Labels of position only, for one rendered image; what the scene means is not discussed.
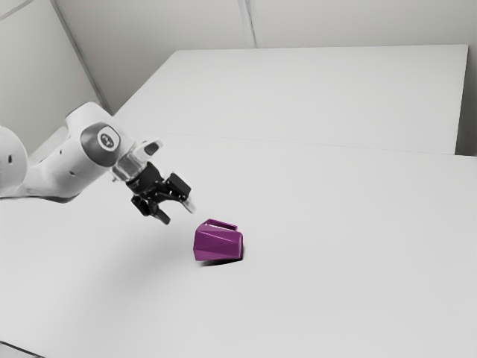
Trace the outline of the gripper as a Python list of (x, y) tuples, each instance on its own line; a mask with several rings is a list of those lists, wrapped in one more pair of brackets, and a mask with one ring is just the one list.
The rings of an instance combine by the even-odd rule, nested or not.
[(135, 178), (127, 181), (126, 186), (135, 194), (131, 198), (131, 202), (139, 212), (143, 216), (152, 216), (163, 224), (169, 224), (170, 217), (159, 208), (157, 203), (146, 201), (139, 195), (162, 193), (166, 201), (176, 201), (182, 204), (189, 213), (196, 211), (191, 197), (192, 188), (174, 172), (164, 179), (151, 162), (147, 162), (145, 168)]

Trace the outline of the purple faceted mug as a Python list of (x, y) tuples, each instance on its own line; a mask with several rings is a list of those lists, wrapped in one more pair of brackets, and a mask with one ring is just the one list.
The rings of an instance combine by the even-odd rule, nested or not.
[(207, 219), (196, 231), (193, 254), (196, 261), (239, 260), (243, 257), (243, 234), (234, 224)]

